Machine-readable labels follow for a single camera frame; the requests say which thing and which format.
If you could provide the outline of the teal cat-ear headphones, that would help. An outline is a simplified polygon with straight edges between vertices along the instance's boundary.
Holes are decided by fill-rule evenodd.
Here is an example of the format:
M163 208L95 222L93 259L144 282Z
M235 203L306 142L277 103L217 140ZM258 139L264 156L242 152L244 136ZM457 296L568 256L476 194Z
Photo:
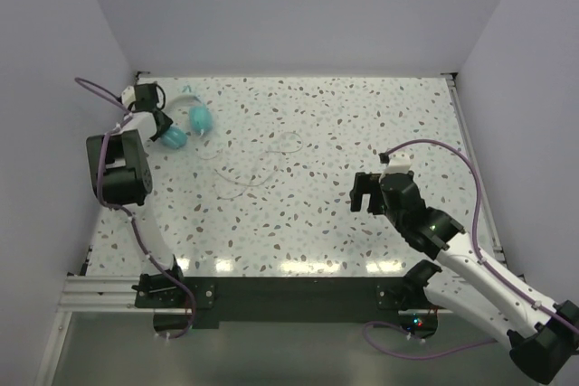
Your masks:
M181 104L189 103L186 109L189 132L196 137L207 137L214 130L214 117L203 100L193 93L181 93L168 100L163 89L160 89L162 102L159 108L164 112ZM169 149L178 150L187 143L188 135L180 127L172 125L160 138L161 144Z

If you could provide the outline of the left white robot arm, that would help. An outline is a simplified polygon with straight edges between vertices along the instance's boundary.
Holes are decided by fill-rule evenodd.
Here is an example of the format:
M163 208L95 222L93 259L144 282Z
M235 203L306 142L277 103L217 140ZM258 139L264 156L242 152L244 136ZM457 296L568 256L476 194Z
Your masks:
M145 143L160 142L172 149L186 144L186 135L165 112L166 94L156 83L137 85L129 101L86 79L84 89L123 111L116 126L86 139L92 190L99 203L126 215L137 251L146 262L138 283L139 308L185 307L191 304L187 284L173 252L166 245L149 195L153 192Z

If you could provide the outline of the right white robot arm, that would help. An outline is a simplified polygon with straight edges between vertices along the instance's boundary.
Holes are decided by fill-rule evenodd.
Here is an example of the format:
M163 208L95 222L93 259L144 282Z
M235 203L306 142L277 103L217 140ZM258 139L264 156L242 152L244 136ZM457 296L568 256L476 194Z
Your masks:
M448 213L429 207L413 172L358 173L349 193L359 212L369 195L368 212L384 215L413 249L427 257L430 271L403 284L405 301L429 301L470 321L508 349L528 378L549 384L578 354L578 306L557 302L478 247L471 234Z

